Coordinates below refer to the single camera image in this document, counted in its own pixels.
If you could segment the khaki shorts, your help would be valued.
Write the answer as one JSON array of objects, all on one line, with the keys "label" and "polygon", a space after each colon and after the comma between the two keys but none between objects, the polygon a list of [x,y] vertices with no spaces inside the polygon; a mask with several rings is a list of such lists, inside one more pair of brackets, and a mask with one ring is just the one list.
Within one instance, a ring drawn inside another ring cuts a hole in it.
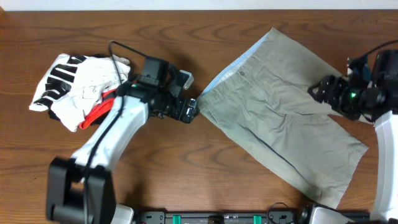
[{"label": "khaki shorts", "polygon": [[198,98],[215,126],[308,198],[336,208],[367,146],[333,121],[308,88],[340,72],[271,29]]}]

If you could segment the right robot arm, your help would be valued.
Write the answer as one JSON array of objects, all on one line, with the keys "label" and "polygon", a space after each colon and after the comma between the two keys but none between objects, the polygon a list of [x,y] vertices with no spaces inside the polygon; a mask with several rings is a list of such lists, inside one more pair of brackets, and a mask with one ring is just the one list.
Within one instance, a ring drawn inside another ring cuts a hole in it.
[{"label": "right robot arm", "polygon": [[319,103],[350,120],[374,125],[379,162],[372,223],[397,223],[397,51],[380,50],[373,68],[368,56],[348,59],[348,76],[327,75],[308,88]]}]

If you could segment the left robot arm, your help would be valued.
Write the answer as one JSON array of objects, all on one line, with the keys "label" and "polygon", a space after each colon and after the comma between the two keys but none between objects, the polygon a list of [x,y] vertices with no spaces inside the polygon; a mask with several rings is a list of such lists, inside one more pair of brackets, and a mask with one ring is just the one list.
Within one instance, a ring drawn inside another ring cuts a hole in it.
[{"label": "left robot arm", "polygon": [[59,223],[126,223],[134,210],[118,204],[112,171],[133,135],[153,116],[191,123],[197,102],[183,96],[194,77],[171,63],[146,57],[142,74],[118,86],[113,107],[71,158],[49,166],[45,215]]}]

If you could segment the black red garment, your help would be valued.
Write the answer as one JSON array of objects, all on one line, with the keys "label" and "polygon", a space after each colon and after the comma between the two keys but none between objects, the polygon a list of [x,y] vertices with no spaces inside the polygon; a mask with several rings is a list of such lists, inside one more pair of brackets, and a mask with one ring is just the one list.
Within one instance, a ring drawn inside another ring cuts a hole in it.
[{"label": "black red garment", "polygon": [[52,103],[49,108],[51,119],[60,121],[69,131],[86,129],[100,124],[113,107],[116,89],[104,91],[94,98],[65,95]]}]

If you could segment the white black printed shirt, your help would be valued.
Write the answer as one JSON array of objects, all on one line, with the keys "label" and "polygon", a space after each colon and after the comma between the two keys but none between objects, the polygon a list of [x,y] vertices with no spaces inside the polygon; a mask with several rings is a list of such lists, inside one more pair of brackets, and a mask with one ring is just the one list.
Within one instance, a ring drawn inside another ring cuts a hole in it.
[{"label": "white black printed shirt", "polygon": [[29,109],[49,112],[52,103],[65,95],[94,98],[117,89],[130,72],[130,61],[116,55],[60,54],[39,81]]}]

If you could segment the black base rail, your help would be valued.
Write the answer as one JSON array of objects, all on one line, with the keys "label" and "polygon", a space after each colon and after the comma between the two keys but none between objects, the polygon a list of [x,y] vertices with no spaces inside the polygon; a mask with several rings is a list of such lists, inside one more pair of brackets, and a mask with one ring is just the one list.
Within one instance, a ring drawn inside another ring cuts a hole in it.
[{"label": "black base rail", "polygon": [[141,212],[132,221],[136,224],[255,224],[292,223],[295,212],[271,211],[265,213],[167,213]]}]

